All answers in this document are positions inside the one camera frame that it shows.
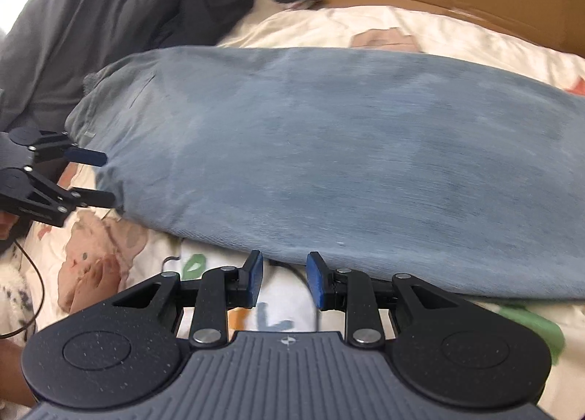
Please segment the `person left hand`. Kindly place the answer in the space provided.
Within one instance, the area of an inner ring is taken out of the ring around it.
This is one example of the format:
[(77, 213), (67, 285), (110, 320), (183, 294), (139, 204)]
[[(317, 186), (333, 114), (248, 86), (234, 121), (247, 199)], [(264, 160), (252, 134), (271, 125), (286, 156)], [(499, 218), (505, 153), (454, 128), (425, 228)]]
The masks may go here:
[(0, 212), (0, 240), (5, 241), (11, 237), (15, 228), (18, 226), (20, 218), (17, 215)]

